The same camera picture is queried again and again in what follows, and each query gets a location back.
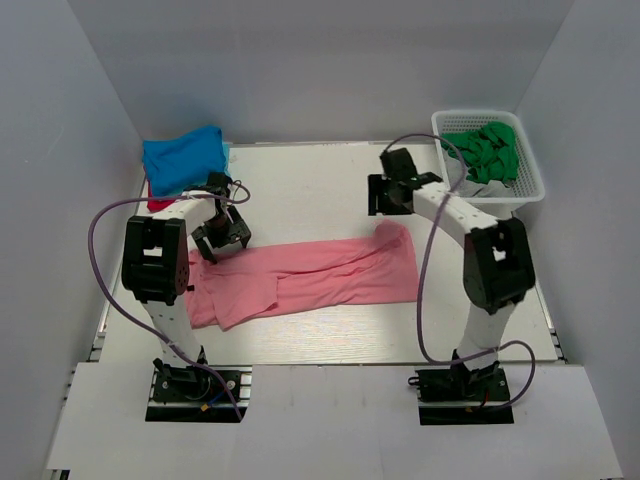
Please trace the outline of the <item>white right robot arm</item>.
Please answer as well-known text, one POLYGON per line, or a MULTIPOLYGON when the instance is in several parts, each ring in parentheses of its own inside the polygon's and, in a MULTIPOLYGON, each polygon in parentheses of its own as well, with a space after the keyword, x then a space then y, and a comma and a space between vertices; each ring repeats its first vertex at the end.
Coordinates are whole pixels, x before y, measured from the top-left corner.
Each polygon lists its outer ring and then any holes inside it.
POLYGON ((535 285, 524 224, 487 214, 427 173, 397 182, 380 174, 367 178, 371 215, 413 213, 433 222, 427 245, 444 231, 463 251, 462 285, 470 302, 462 339, 452 354, 453 390, 472 399, 497 368, 505 328, 516 306, 535 285))

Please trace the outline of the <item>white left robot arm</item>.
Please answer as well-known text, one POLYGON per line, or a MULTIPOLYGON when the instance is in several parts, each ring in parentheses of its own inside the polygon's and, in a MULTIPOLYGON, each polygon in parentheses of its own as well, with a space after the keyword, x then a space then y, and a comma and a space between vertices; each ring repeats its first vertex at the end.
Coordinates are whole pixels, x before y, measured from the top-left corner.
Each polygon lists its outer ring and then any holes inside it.
POLYGON ((251 231, 229 200, 189 197, 153 215, 134 215, 125 230, 122 284, 142 305, 159 334, 162 360, 182 368, 177 387, 199 399, 211 387, 204 347, 196 339, 187 314, 190 282, 189 243, 205 261, 215 264, 216 249, 247 247, 251 231))

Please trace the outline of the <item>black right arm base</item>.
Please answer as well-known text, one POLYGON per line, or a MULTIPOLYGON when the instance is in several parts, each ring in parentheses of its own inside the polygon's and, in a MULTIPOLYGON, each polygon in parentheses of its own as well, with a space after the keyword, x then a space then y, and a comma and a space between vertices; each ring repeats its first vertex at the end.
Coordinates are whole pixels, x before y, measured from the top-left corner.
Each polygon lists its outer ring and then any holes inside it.
POLYGON ((510 425, 514 415, 504 370, 495 362, 480 376, 463 364, 416 370, 407 380, 418 399, 421 426, 510 425))

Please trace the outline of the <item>pink t-shirt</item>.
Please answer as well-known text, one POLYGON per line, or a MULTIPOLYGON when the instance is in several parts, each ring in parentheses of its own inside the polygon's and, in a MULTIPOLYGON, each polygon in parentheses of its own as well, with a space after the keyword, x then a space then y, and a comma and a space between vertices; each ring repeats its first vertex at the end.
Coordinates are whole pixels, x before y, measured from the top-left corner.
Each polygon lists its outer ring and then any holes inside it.
POLYGON ((367 237, 243 249, 211 263, 189 255, 192 328, 227 331, 255 318, 336 306, 413 302, 419 274, 409 230, 378 223, 367 237))

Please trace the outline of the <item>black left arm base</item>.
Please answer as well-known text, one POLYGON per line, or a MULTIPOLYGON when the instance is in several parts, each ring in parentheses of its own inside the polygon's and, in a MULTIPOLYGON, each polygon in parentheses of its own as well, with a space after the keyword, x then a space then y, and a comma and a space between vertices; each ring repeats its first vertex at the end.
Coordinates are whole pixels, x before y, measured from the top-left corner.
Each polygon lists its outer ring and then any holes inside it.
POLYGON ((238 416, 227 390, 241 416, 249 406, 252 368, 222 367, 221 379, 193 367, 178 368, 160 358, 153 362, 145 421, 165 423, 234 424, 238 416))

